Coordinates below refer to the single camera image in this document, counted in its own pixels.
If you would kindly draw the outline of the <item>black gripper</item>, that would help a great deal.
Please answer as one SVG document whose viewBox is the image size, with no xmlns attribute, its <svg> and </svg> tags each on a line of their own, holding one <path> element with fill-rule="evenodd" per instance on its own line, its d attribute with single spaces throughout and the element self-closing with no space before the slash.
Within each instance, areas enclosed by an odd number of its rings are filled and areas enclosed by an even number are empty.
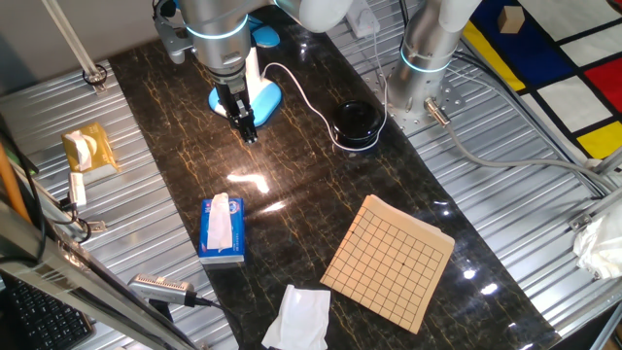
<svg viewBox="0 0 622 350">
<path fill-rule="evenodd" d="M 216 83 L 216 90 L 229 123 L 239 132 L 242 140 L 248 144 L 257 142 L 247 80 L 238 77 L 225 83 Z"/>
</svg>

